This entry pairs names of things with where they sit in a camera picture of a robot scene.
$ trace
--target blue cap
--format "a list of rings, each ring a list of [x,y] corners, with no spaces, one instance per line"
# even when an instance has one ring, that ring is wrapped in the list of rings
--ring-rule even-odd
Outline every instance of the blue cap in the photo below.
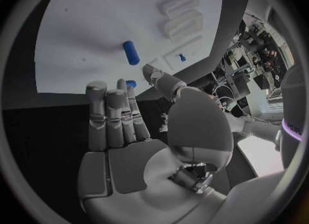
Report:
[[[128,85],[128,86],[131,86],[131,87],[136,87],[137,86],[137,83],[136,83],[136,81],[134,81],[134,80],[127,80],[126,81],[126,84]]]
[[[137,65],[140,62],[140,58],[138,56],[138,52],[135,50],[133,42],[127,41],[123,43],[123,48],[126,52],[129,64]]]

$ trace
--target cable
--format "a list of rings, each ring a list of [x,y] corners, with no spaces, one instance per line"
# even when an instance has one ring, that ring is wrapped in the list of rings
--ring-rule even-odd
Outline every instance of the cable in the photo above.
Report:
[[[254,118],[254,119],[258,120],[258,121],[261,121],[261,122],[264,122],[264,123],[267,123],[267,124],[269,123],[269,122],[267,122],[267,121],[265,121],[265,120],[263,120],[263,119],[260,119],[260,118],[258,118],[258,117],[254,117],[254,116],[252,116],[252,115],[246,113],[246,112],[240,107],[240,105],[237,103],[237,101],[236,101],[235,99],[231,98],[231,97],[223,96],[223,97],[218,98],[217,101],[220,101],[221,99],[224,99],[224,98],[225,98],[225,99],[230,99],[230,100],[232,100],[233,102],[235,102],[236,105],[240,108],[240,110],[244,113],[245,116],[250,116],[250,117],[252,117],[252,118]]]
[[[219,88],[221,88],[221,87],[226,87],[226,88],[228,88],[228,89],[231,91],[231,93],[232,93],[234,99],[236,98],[236,97],[235,97],[235,94],[234,94],[234,92],[233,92],[233,90],[231,90],[231,88],[228,87],[228,86],[226,86],[226,85],[217,86],[217,87],[215,88],[215,90],[212,92],[212,95],[214,95],[214,93],[216,93],[217,89],[219,89]]]

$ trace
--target blue object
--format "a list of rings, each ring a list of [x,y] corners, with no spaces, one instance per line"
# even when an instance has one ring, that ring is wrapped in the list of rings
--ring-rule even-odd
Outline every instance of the blue object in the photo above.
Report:
[[[184,62],[186,60],[185,56],[183,54],[179,54],[181,62]]]
[[[127,41],[123,43],[123,47],[126,52],[129,64],[137,65],[140,62],[140,58],[138,56],[138,52],[135,50],[133,42]]]
[[[136,83],[136,81],[134,81],[134,80],[127,80],[126,81],[126,84],[128,85],[128,86],[132,86],[132,87],[136,87],[136,85],[137,85],[137,83]]]

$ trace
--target white surface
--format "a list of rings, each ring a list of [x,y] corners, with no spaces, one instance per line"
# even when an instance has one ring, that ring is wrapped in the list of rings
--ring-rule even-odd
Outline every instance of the white surface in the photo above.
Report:
[[[273,143],[250,136],[240,141],[238,147],[259,177],[283,171],[280,152]]]
[[[176,73],[182,63],[171,69],[164,55],[202,35],[202,47],[190,64],[207,57],[213,45],[222,0],[200,0],[196,10],[203,14],[203,31],[184,41],[172,42],[159,29],[168,20],[160,12],[166,0],[51,0],[38,32],[35,62],[38,92],[84,93],[93,80],[104,80],[114,88],[117,79],[135,80],[139,94],[149,88],[142,67],[152,62]],[[131,40],[140,63],[129,65],[122,48]]]

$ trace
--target blue cylinder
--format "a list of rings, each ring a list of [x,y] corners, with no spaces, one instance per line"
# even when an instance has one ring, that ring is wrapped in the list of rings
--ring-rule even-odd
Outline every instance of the blue cylinder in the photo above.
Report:
[[[136,87],[137,86],[137,83],[136,83],[136,81],[134,81],[134,80],[127,80],[126,81],[126,84],[128,85],[128,86],[132,86],[132,87]]]
[[[137,65],[140,62],[140,58],[138,56],[138,52],[135,50],[133,42],[127,41],[123,43],[123,48],[126,52],[129,64]]]

